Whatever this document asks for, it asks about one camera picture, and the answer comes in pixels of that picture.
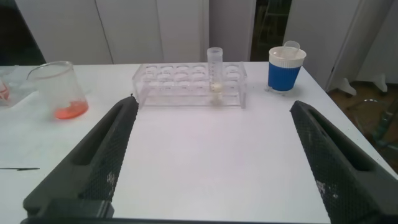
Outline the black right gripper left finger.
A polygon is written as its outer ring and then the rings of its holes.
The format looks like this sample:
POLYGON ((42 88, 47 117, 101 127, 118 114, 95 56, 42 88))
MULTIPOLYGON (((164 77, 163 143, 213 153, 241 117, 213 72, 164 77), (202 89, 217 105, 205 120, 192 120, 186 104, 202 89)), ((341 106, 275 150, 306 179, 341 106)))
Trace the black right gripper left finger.
POLYGON ((31 217, 109 217, 139 104, 117 102, 24 199, 31 217))

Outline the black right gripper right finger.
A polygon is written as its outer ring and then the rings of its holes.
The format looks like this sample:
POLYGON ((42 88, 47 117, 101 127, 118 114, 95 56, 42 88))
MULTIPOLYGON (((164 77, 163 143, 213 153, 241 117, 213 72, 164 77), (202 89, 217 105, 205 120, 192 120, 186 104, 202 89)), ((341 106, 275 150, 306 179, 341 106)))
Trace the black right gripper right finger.
POLYGON ((332 223, 397 223, 397 179, 314 107, 290 109, 332 223))

